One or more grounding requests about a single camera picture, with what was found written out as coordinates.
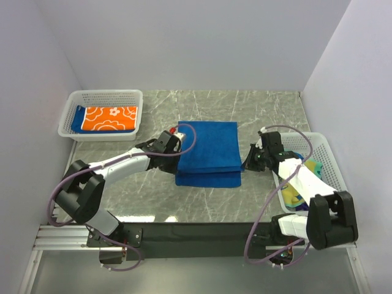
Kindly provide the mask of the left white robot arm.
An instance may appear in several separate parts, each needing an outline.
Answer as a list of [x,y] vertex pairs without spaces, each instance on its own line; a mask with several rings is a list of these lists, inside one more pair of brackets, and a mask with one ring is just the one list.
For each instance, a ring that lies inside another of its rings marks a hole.
[[91,164],[77,160],[66,172],[54,202],[73,221],[86,224],[97,234],[101,233],[102,240],[109,246],[117,246],[126,237],[123,224],[100,207],[104,189],[120,179],[154,168],[176,173],[185,137],[175,130],[165,130],[159,138],[139,143],[111,159]]

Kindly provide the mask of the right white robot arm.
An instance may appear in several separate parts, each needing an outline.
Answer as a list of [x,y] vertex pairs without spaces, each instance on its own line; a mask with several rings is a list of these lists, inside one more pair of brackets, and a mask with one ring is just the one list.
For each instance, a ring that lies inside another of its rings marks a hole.
[[258,132],[258,142],[251,145],[243,168],[254,172],[271,170],[280,177],[280,190],[291,185],[308,205],[307,215],[295,213],[274,216],[269,236],[275,244],[284,244],[291,236],[306,239],[317,250],[358,240],[353,197],[324,183],[293,151],[286,151],[278,131]]

